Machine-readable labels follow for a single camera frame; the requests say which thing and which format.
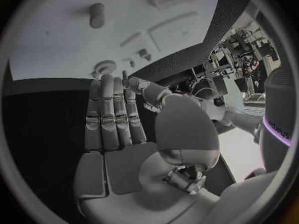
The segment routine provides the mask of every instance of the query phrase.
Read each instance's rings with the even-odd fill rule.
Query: white ceiling
[[[103,60],[116,62],[113,75],[121,76],[123,70],[131,74],[201,43],[217,1],[181,2],[158,9],[147,0],[47,0],[28,18],[12,50],[12,77],[90,79]],[[88,8],[98,2],[105,6],[105,24],[92,29]],[[136,54],[142,48],[151,54],[150,62]]]

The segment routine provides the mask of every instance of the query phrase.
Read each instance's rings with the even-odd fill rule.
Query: ceiling
[[[105,60],[116,63],[113,75],[121,76],[123,70],[130,75],[201,43],[218,0],[164,1],[45,1],[24,24],[10,54],[13,79],[90,79],[95,65]],[[99,2],[105,7],[105,23],[92,29],[88,10]],[[138,54],[142,49],[151,60]]]

